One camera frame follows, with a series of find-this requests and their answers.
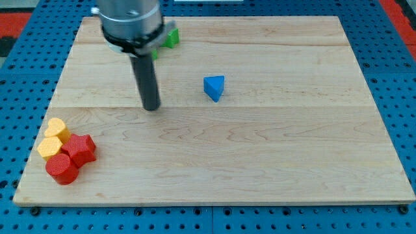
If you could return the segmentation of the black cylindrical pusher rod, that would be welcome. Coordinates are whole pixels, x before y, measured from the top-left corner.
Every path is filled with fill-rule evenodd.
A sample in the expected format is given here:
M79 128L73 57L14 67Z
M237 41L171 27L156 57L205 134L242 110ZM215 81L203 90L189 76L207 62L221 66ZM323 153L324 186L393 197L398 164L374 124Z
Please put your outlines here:
M151 54L130 57L130 61L143 108L147 111L157 110L161 100Z

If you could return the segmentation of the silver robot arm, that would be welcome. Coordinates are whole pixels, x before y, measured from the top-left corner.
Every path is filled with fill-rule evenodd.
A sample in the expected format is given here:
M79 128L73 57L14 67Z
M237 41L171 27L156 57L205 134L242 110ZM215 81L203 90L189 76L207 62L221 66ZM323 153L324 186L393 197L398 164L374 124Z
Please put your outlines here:
M176 28L165 22L158 0L97 0L101 30L114 50L129 55L136 85L147 111L161 105L152 52L163 45Z

